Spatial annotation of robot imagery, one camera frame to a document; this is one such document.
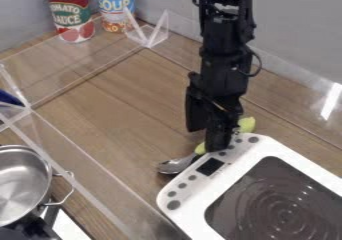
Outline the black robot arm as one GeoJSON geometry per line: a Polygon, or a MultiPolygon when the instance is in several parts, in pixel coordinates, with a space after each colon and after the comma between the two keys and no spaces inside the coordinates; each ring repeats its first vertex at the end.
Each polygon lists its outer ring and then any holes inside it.
{"type": "Polygon", "coordinates": [[[226,149],[244,114],[241,97],[249,79],[258,75],[252,63],[258,54],[249,47],[256,38],[253,0],[192,0],[200,9],[201,71],[189,74],[186,126],[204,130],[209,152],[226,149]]]}

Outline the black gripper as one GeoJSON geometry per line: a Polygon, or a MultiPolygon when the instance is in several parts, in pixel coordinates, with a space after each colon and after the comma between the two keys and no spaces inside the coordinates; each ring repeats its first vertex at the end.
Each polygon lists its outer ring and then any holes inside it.
{"type": "Polygon", "coordinates": [[[229,54],[201,52],[201,71],[189,74],[186,126],[190,132],[206,128],[208,152],[225,150],[240,127],[244,113],[241,97],[248,92],[252,52],[229,54]]]}

